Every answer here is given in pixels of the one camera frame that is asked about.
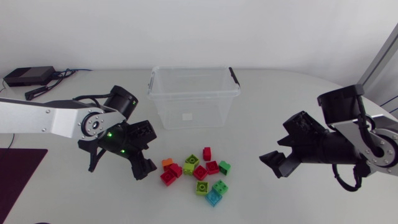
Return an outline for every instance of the dark purple mat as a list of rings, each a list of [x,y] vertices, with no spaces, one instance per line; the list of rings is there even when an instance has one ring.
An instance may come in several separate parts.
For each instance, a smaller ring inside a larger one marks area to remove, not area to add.
[[[46,153],[46,149],[0,149],[0,223]]]

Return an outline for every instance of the black power adapter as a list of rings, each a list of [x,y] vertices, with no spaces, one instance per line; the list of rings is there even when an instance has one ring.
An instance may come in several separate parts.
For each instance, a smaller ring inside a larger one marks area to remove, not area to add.
[[[55,72],[53,66],[17,68],[4,77],[9,87],[47,85]]]

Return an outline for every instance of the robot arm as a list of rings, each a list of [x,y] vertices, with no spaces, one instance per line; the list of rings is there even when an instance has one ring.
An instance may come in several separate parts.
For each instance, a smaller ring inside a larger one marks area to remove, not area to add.
[[[325,122],[334,131],[302,111],[284,123],[289,135],[278,141],[292,148],[291,155],[274,151],[260,160],[278,178],[288,177],[300,163],[332,164],[338,182],[349,191],[358,190],[361,179],[375,171],[398,175],[398,122],[384,115],[367,115],[363,93],[361,85],[353,85],[320,95]],[[337,164],[355,165],[356,186],[340,179]]]
[[[95,104],[77,100],[89,98]],[[95,98],[107,98],[99,105]],[[141,180],[156,170],[142,150],[156,138],[148,121],[127,124],[138,104],[135,96],[120,86],[103,96],[86,96],[75,100],[33,103],[0,98],[0,133],[52,133],[78,139],[80,149],[90,153],[89,171],[93,172],[106,152],[113,152],[131,162],[134,177]]]

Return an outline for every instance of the metal frame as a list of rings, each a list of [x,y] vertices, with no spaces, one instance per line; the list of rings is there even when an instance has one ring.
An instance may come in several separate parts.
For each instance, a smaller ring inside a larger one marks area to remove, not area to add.
[[[381,47],[379,53],[373,59],[372,63],[366,69],[365,73],[359,79],[358,84],[362,84],[364,90],[368,90],[376,78],[380,75],[381,71],[394,56],[398,50],[398,24],[387,38],[384,45]]]
[[[112,108],[72,100],[33,103],[5,98],[0,98],[0,118],[0,133],[52,133],[84,141],[101,137],[126,119]]]

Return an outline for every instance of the white wall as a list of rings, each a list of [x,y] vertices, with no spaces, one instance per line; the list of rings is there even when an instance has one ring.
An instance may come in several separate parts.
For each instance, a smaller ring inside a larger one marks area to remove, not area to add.
[[[279,68],[356,83],[396,0],[1,0],[0,77],[16,67]]]

